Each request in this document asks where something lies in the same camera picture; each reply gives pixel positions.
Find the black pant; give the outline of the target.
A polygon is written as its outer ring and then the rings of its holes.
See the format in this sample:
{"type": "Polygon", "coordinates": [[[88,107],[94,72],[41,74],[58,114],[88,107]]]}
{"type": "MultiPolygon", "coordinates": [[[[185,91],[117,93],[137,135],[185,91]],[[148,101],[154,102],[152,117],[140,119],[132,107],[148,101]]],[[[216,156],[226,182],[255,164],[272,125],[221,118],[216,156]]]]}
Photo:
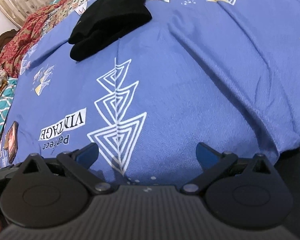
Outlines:
{"type": "Polygon", "coordinates": [[[96,0],[81,15],[68,43],[75,61],[98,53],[113,42],[145,25],[152,15],[146,0],[96,0]]]}

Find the red floral patchwork quilt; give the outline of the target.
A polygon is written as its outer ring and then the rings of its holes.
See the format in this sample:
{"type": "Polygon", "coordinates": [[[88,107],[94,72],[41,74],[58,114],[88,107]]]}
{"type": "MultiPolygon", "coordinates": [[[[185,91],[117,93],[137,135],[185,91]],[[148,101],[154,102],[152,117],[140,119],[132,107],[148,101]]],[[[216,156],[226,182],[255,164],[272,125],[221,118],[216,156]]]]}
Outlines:
{"type": "Polygon", "coordinates": [[[57,0],[30,14],[0,53],[0,141],[17,78],[38,41],[87,0],[57,0]]]}

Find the blue patterned bed sheet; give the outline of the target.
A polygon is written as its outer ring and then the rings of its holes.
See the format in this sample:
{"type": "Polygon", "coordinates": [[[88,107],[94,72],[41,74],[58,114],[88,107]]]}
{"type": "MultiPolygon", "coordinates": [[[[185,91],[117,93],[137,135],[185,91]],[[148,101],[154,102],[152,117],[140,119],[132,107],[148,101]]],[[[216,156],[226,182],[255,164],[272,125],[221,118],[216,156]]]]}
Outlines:
{"type": "Polygon", "coordinates": [[[200,142],[272,163],[300,149],[300,0],[145,5],[148,23],[83,61],[76,11],[30,47],[2,133],[18,124],[15,163],[94,142],[108,181],[182,184],[202,170],[200,142]]]}

